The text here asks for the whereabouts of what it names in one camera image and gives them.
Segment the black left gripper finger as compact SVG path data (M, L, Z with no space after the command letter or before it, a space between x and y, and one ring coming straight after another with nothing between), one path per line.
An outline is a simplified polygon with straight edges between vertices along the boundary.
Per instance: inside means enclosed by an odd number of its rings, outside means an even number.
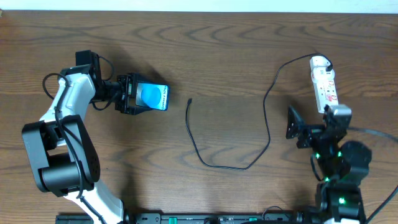
M134 80L135 83L150 83L150 84L154 84L153 81L149 80L148 78L146 78L145 76L139 74L139 73L133 73L132 74L132 78Z
M143 107L143 106L128 106L127 107L127 114L129 115L138 115L140 113L151 111L152 108Z

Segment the blue Galaxy smartphone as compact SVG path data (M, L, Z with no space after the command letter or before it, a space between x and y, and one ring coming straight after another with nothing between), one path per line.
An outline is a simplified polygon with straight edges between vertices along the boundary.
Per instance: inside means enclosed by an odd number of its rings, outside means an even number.
M168 85L138 83L135 104L153 110L167 111L169 93L170 87Z

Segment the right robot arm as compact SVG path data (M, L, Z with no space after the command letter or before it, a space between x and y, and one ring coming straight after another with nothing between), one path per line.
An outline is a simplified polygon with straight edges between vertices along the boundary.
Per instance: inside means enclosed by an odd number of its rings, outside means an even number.
M359 188L369 173L372 152L359 141L339 142L346 136L352 110L346 105L326 106L323 124L307 124L297 110L287 112L287 139L297 139L299 149L310 148L312 169L318 180L316 205L295 212L295 223L365 223Z

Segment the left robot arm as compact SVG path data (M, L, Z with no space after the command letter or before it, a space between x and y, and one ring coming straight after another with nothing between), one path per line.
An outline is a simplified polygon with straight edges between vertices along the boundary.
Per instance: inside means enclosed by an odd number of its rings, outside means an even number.
M35 184L77 204L94 223L135 223L125 203L100 179L100 161L84 125L87 109L97 102L115 103L122 113L136 115L146 109L129 106L141 83L138 73L120 75L115 82L101 75L101 56L76 52L76 65L55 73L58 92L38 122L22 128L22 139Z

